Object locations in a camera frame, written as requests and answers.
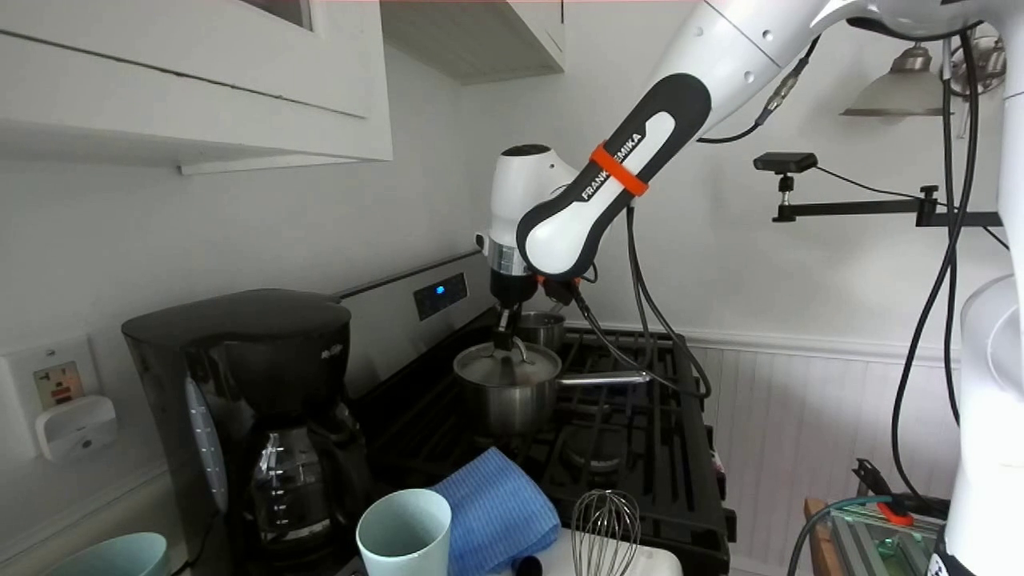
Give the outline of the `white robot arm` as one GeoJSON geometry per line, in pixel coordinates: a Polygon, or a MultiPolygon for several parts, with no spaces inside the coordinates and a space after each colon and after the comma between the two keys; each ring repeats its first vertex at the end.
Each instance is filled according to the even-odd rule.
{"type": "Polygon", "coordinates": [[[1002,154],[1024,149],[1021,0],[698,0],[646,93],[581,169],[548,145],[519,145],[497,160],[489,267],[501,275],[581,280],[651,180],[835,23],[892,38],[996,26],[1007,48],[1002,154]]]}

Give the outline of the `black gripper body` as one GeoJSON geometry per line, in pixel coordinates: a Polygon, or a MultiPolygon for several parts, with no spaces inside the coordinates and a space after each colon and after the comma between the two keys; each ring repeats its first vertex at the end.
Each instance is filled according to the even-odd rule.
{"type": "Polygon", "coordinates": [[[501,275],[501,271],[489,275],[489,295],[497,299],[497,307],[501,307],[501,325],[497,325],[494,342],[501,349],[512,347],[512,336],[523,321],[523,304],[532,302],[535,291],[537,291],[535,275],[501,275]]]}

